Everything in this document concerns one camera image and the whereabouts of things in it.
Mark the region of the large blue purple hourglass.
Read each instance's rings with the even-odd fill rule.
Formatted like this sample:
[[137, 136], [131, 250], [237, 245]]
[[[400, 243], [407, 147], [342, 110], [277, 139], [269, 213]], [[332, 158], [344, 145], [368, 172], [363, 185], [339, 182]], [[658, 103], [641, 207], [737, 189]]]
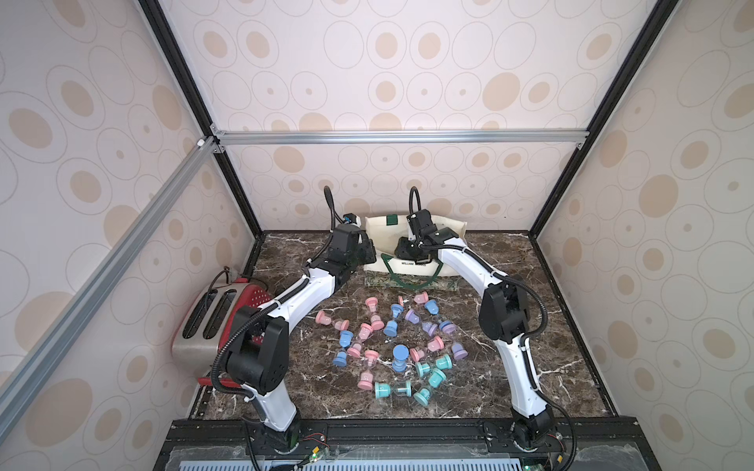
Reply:
[[396, 345], [393, 349], [392, 369], [397, 373], [403, 373], [408, 367], [410, 351], [405, 345]]

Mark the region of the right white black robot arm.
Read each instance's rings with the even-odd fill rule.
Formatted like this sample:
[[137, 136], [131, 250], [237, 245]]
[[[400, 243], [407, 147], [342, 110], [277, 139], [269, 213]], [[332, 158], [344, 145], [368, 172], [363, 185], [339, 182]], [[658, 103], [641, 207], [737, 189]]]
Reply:
[[512, 438], [519, 449], [535, 451], [555, 431], [555, 412], [567, 412], [540, 387], [530, 341], [543, 334], [549, 313], [540, 296], [525, 282], [494, 268], [450, 228], [440, 228], [421, 205], [418, 188], [410, 189], [408, 235], [396, 255], [417, 262], [436, 262], [455, 270], [481, 296], [478, 323], [494, 341], [509, 381]]

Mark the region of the cream canvas tote bag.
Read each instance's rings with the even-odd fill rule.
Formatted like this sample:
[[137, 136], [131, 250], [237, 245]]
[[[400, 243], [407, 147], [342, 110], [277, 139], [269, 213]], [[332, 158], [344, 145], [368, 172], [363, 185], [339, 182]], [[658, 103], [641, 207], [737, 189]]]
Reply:
[[403, 281], [404, 277], [414, 277], [424, 282], [445, 281], [459, 275], [455, 269], [438, 261], [399, 253], [399, 243], [410, 235], [406, 215], [368, 217], [364, 228], [376, 253], [376, 261], [364, 266], [366, 272], [391, 275], [398, 281]]

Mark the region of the pink hourglass top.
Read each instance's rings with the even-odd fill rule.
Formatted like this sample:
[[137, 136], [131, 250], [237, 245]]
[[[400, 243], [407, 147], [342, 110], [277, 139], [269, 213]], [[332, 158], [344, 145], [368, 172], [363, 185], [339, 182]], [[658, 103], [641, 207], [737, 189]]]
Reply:
[[429, 296], [427, 292], [420, 292], [419, 294], [414, 294], [413, 296], [399, 296], [398, 298], [400, 306], [408, 306], [411, 303], [423, 305], [426, 304], [428, 300]]

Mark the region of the blue hourglass right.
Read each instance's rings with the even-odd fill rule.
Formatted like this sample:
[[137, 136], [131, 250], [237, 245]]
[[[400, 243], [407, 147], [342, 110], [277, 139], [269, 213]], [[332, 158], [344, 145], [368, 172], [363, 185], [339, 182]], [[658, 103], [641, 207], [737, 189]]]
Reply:
[[428, 312], [433, 319], [433, 322], [437, 325], [436, 330], [442, 332], [448, 336], [455, 335], [457, 333], [457, 326], [450, 320], [440, 315], [440, 309], [435, 299], [430, 299], [424, 304], [424, 309]]

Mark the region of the pink hourglass far left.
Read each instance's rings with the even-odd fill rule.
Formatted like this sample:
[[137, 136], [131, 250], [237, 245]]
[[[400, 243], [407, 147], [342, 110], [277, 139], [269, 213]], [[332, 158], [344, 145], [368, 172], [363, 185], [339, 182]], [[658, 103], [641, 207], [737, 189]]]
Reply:
[[330, 326], [339, 332], [347, 331], [350, 326], [349, 320], [346, 319], [334, 319], [327, 314], [324, 310], [320, 310], [315, 316], [315, 323], [321, 326]]

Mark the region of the pink hourglass upper middle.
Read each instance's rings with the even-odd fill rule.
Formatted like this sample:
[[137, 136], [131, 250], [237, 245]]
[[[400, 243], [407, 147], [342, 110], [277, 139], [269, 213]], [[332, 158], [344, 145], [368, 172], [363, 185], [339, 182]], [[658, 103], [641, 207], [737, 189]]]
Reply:
[[367, 298], [365, 305], [368, 308], [370, 319], [369, 324], [373, 331], [380, 331], [385, 327], [384, 321], [378, 313], [378, 299], [375, 296]]

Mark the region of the blue hourglass centre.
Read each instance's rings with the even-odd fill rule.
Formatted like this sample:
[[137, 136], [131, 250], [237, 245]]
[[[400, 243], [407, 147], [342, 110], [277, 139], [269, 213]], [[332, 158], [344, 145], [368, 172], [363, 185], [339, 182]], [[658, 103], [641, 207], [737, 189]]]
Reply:
[[398, 335], [398, 321], [403, 313], [404, 306], [402, 304], [394, 303], [391, 305], [391, 318], [383, 328], [383, 333], [387, 337], [395, 338]]

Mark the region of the pink hourglass lower left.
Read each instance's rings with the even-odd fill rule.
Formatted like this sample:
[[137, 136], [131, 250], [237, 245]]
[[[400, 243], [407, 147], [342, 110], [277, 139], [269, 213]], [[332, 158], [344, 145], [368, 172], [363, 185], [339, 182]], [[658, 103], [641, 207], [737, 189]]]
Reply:
[[373, 349], [367, 349], [364, 346], [364, 343], [370, 338], [372, 334], [373, 329], [369, 324], [361, 324], [361, 326], [355, 333], [355, 336], [353, 337], [351, 346], [347, 348], [348, 357], [364, 358], [368, 368], [372, 368], [380, 357], [380, 354], [377, 351], [374, 351]]

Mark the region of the blue hourglass left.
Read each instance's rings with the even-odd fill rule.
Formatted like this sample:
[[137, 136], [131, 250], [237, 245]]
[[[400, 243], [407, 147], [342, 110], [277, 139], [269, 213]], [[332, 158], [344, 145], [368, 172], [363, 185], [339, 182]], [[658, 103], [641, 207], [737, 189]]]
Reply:
[[353, 341], [353, 333], [345, 330], [341, 331], [340, 337], [339, 337], [339, 347], [340, 350], [336, 353], [336, 356], [333, 359], [333, 364], [336, 367], [346, 367], [348, 364], [348, 348], [351, 347], [351, 342]]

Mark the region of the teal hourglass middle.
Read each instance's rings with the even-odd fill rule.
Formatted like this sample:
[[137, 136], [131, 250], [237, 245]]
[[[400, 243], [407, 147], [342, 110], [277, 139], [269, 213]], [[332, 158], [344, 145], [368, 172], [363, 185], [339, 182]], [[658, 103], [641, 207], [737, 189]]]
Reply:
[[450, 355], [444, 354], [431, 362], [418, 361], [414, 364], [419, 378], [425, 378], [430, 375], [433, 369], [449, 370], [453, 368], [453, 359]]

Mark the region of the teal hourglass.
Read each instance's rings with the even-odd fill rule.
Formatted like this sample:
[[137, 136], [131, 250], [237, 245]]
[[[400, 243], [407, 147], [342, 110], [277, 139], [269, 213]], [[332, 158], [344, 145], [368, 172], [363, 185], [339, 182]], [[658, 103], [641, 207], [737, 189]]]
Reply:
[[423, 407], [427, 407], [434, 391], [437, 390], [446, 380], [447, 375], [444, 371], [434, 368], [429, 376], [428, 385], [414, 393], [412, 397], [417, 403]]
[[453, 368], [453, 359], [450, 355], [444, 354], [431, 362], [418, 361], [414, 364], [419, 378], [425, 378], [430, 375], [433, 369], [449, 370]]
[[389, 396], [412, 396], [412, 382], [406, 381], [391, 386], [387, 383], [375, 382], [373, 385], [375, 398], [388, 398]]

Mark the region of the teal hourglass bottom right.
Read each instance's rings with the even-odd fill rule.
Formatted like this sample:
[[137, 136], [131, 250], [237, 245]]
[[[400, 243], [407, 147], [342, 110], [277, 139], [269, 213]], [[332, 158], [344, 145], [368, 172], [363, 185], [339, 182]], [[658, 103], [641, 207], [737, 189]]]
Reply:
[[412, 397], [417, 403], [423, 407], [427, 407], [434, 391], [437, 390], [446, 380], [447, 375], [444, 371], [434, 368], [429, 376], [428, 385], [414, 393]]

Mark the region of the pink hourglass bottom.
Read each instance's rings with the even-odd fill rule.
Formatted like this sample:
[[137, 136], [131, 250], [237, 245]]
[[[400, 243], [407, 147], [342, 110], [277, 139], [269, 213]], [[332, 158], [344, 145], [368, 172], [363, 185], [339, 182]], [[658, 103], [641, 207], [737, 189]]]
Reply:
[[374, 375], [369, 370], [364, 370], [359, 374], [357, 388], [363, 391], [372, 391], [374, 388]]

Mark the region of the red and steel toaster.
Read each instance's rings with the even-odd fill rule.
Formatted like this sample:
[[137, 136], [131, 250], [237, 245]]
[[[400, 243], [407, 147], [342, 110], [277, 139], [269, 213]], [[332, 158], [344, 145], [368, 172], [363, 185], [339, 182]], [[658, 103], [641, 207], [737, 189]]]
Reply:
[[200, 386], [210, 386], [209, 372], [220, 349], [230, 337], [235, 314], [255, 308], [272, 296], [261, 286], [239, 278], [233, 283], [215, 282], [194, 301], [172, 341], [172, 357]]

